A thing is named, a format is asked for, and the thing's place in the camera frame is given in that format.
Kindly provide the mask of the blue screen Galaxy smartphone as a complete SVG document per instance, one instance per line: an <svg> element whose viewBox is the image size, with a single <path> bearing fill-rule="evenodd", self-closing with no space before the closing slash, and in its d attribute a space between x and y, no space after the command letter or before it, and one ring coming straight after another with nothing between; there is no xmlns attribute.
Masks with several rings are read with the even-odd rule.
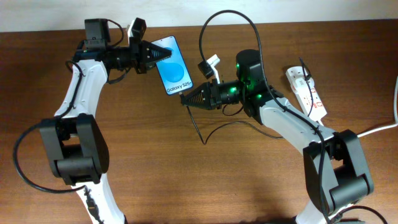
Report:
<svg viewBox="0 0 398 224"><path fill-rule="evenodd" d="M169 58L156 63L166 94L170 96L191 89L193 81L176 38L171 35L152 43L172 53Z"/></svg>

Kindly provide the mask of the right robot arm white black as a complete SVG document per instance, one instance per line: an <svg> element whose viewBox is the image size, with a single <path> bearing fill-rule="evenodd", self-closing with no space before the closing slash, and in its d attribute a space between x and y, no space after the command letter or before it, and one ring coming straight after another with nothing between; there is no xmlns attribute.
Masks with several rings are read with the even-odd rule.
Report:
<svg viewBox="0 0 398 224"><path fill-rule="evenodd" d="M181 96L182 105L214 110L240 102L249 117L301 153L310 201L292 223L339 223L344 213L358 209L357 203L373 193L374 182L357 135L326 128L294 108L267 83L258 50L238 53L236 65L237 80L203 83Z"/></svg>

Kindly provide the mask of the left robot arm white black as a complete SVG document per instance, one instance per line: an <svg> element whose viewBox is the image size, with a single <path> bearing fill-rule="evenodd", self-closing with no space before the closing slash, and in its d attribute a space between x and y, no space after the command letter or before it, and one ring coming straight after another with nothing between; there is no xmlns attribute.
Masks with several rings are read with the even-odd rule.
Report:
<svg viewBox="0 0 398 224"><path fill-rule="evenodd" d="M171 56L171 51L143 40L146 22L136 18L123 37L126 47L111 44L109 20L85 20L86 38L72 58L72 80L61 107L44 121L40 134L50 169L84 203L93 223L126 223L109 186L109 151L95 120L101 91L112 70L146 73Z"/></svg>

